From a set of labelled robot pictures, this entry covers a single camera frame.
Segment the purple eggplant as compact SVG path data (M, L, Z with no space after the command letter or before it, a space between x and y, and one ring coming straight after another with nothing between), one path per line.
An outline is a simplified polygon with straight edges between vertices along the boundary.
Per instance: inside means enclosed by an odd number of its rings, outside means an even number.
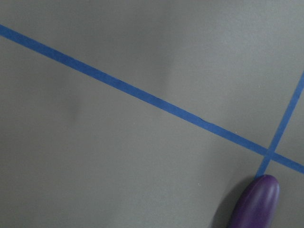
M269 228L279 200L280 186L272 175L254 179L242 192L230 220L229 228Z

